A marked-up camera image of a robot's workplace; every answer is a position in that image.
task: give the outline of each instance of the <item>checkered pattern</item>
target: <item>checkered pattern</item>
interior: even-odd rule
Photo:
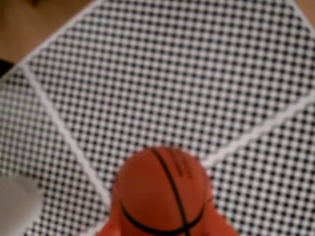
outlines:
[[[315,103],[208,170],[242,236],[315,235]]]
[[[44,194],[26,236],[77,236],[104,220],[105,205],[22,71],[0,84],[0,175],[34,178]]]
[[[104,0],[30,60],[110,187],[124,158],[205,158],[314,88],[315,41],[284,1]]]

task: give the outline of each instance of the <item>basketball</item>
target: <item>basketball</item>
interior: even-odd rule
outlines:
[[[239,236],[217,213],[199,162],[172,147],[127,159],[113,185],[111,216],[98,236]]]

